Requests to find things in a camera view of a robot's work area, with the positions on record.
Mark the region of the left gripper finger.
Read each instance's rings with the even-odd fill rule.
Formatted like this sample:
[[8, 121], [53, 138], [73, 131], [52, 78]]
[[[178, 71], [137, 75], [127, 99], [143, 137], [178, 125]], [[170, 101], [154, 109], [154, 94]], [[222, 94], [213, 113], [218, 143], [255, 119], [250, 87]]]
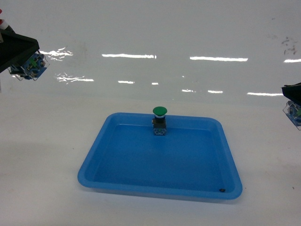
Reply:
[[40, 48], [36, 39], [5, 30], [0, 34], [0, 72], [11, 65], [22, 66]]

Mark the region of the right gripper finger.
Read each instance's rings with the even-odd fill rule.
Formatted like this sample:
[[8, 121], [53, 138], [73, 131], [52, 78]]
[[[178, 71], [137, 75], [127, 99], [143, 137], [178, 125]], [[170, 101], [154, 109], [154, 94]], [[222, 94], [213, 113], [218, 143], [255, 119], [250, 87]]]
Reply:
[[281, 89], [286, 98], [290, 99], [295, 104], [301, 105], [301, 83], [284, 85]]

